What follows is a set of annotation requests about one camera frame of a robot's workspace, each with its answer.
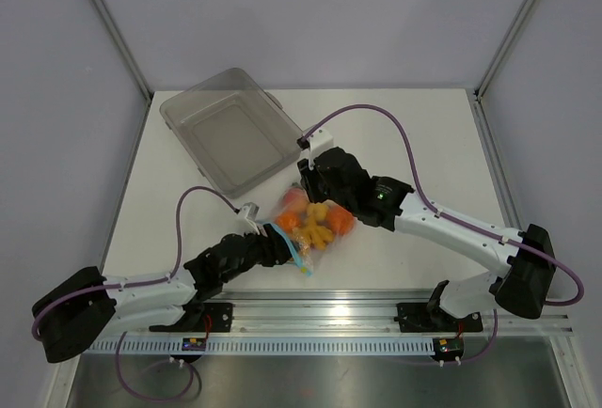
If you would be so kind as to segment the orange fake orange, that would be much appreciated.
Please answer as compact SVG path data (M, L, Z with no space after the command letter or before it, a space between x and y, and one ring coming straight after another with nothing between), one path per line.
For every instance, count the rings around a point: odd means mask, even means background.
M287 234L292 234L296 229L303 226L300 215L292 211L281 213L276 218L275 223Z

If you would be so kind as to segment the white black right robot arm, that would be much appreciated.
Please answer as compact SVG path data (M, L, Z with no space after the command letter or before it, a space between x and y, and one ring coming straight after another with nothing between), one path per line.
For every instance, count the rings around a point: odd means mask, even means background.
M339 147L301 159L297 169L310 201L333 201L366 226L421 237L484 267L480 275L439 282L413 312L417 329L451 331L472 314L496 308L527 320L541 316L556 271L542 256L552 249L544 228L497 228L445 212L405 182L370 175Z

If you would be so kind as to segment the clear grey plastic container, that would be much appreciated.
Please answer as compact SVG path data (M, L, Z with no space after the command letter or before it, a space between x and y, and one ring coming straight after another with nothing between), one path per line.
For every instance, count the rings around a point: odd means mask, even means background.
M247 72L231 68L163 102L160 114L215 190L249 192L294 163L302 130Z

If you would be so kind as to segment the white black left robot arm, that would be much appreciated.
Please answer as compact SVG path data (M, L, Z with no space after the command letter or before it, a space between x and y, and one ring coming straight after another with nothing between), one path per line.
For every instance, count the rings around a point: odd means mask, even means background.
M266 226L261 233L224 236L173 276L111 279L86 267L33 305L32 335L46 360L56 364L123 332L201 332L208 324L205 302L226 283L256 266L283 265L294 252L288 238Z

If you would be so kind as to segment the clear zip top bag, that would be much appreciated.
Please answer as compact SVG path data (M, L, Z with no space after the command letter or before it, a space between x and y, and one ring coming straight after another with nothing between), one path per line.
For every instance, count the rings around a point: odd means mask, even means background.
M272 227L285 240L291 253L286 263L312 275L322 257L352 233L356 219L332 200L310 201L301 185L294 183L279 198L272 216L261 224Z

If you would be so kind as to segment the yellow-orange fake pretzel cluster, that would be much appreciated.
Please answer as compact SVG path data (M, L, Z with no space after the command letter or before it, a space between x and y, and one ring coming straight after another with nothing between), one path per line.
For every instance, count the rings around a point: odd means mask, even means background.
M311 248L325 251L327 246L334 242L333 231L325 225L328 211L329 208L324 203L308 204L303 226L293 232L293 240L304 253L308 253Z

